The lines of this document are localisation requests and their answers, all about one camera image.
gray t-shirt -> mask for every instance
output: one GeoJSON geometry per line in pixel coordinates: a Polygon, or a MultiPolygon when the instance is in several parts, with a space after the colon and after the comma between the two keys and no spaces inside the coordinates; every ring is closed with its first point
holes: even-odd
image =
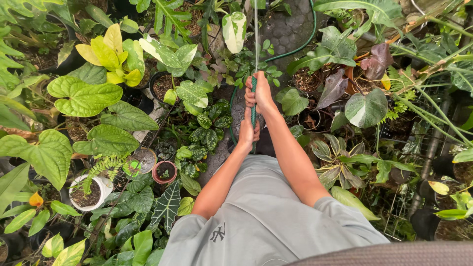
{"type": "Polygon", "coordinates": [[[159,266],[278,266],[388,242],[357,209],[331,197],[313,208],[301,203],[275,158],[248,155],[213,217],[176,222],[159,266]]]}

concrete floor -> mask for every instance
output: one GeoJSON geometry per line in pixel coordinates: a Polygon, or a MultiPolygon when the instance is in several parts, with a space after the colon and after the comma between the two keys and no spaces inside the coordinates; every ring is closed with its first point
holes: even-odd
{"type": "MultiPolygon", "coordinates": [[[[265,16],[265,18],[267,18],[266,22],[261,21],[261,43],[266,39],[270,39],[271,43],[274,45],[274,56],[296,50],[307,41],[313,30],[314,17],[312,15],[312,9],[310,8],[309,1],[285,0],[285,2],[290,5],[292,16],[287,15],[285,12],[272,12],[271,14],[265,16]]],[[[316,16],[317,29],[324,27],[322,25],[326,25],[328,17],[319,12],[317,12],[316,16]]],[[[280,86],[276,87],[274,84],[271,84],[271,94],[273,97],[282,88],[290,86],[292,83],[292,78],[286,73],[287,65],[296,58],[305,55],[307,51],[312,50],[314,47],[314,41],[315,38],[311,43],[309,43],[309,46],[295,54],[268,62],[268,65],[276,65],[278,70],[283,72],[283,75],[278,78],[280,81],[280,86]]],[[[222,86],[220,89],[214,91],[214,96],[217,98],[225,98],[230,100],[233,89],[233,86],[222,86]]],[[[243,119],[245,110],[244,95],[245,89],[238,89],[232,107],[232,129],[237,139],[240,121],[243,119]]],[[[260,124],[264,125],[263,117],[258,115],[258,119],[260,124]]],[[[201,173],[198,179],[201,186],[204,186],[209,181],[218,167],[225,161],[226,158],[228,158],[229,153],[227,151],[227,143],[230,139],[229,129],[226,129],[225,137],[223,141],[219,142],[219,146],[216,149],[215,155],[209,155],[207,158],[207,164],[209,167],[205,173],[201,173]]]]}

